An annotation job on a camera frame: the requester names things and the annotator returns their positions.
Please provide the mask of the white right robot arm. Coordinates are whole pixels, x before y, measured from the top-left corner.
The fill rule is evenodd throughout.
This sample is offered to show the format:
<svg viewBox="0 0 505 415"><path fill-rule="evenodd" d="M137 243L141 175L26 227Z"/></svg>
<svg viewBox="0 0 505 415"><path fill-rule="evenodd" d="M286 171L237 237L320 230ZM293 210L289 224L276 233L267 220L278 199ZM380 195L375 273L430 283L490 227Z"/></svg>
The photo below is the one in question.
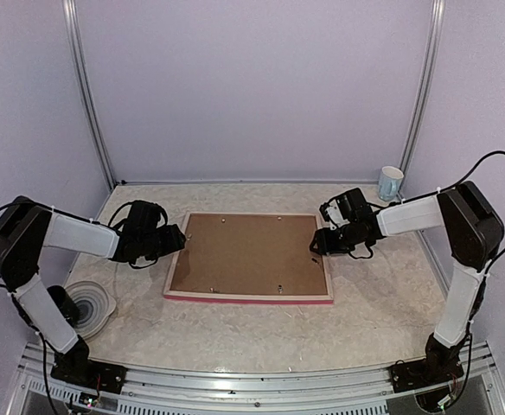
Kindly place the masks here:
<svg viewBox="0 0 505 415"><path fill-rule="evenodd" d="M360 188L353 188L322 203L319 212L326 225L315 231L310 250L323 256L353 255L357 246L371 252L383 239L442 229L451 274L444 313L432 337L445 348L465 338L505 234L498 213L473 181L381 208L368 202Z"/></svg>

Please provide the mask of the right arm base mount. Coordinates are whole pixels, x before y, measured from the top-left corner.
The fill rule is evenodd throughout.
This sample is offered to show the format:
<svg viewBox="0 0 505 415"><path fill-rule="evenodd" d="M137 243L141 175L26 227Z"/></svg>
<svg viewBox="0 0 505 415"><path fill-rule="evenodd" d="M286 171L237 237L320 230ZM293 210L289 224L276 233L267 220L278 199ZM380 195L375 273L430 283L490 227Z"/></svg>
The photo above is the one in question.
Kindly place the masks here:
<svg viewBox="0 0 505 415"><path fill-rule="evenodd" d="M393 391L403 393L427 386L448 382L464 375L459 354L470 335L465 335L457 345L447 348L428 337L425 357L415 361L396 361L389 368Z"/></svg>

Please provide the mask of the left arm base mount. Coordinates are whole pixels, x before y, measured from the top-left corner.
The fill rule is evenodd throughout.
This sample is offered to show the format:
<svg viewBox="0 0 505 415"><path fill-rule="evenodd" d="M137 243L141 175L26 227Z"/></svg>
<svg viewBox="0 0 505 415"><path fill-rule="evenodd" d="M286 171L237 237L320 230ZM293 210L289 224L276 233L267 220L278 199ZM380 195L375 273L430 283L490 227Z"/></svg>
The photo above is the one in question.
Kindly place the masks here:
<svg viewBox="0 0 505 415"><path fill-rule="evenodd" d="M79 338L65 354L54 353L51 371L53 379L93 389L96 392L121 394L128 369L118 364L94 361L89 358L89 347Z"/></svg>

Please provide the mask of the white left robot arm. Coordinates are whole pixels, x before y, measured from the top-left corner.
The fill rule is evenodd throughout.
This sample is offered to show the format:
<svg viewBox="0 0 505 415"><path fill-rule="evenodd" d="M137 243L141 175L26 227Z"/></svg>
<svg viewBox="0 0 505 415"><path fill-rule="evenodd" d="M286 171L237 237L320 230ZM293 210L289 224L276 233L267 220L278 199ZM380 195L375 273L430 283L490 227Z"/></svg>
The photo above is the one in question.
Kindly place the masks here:
<svg viewBox="0 0 505 415"><path fill-rule="evenodd" d="M65 282L82 254L136 269L139 260L151 266L186 245L184 233L169 223L159 204L135 200L119 210L124 218L103 223L23 195L0 206L0 288L13 299L27 324L55 352L65 354L64 372L81 385L96 377L96 364L80 351L72 351L80 337L46 285Z"/></svg>

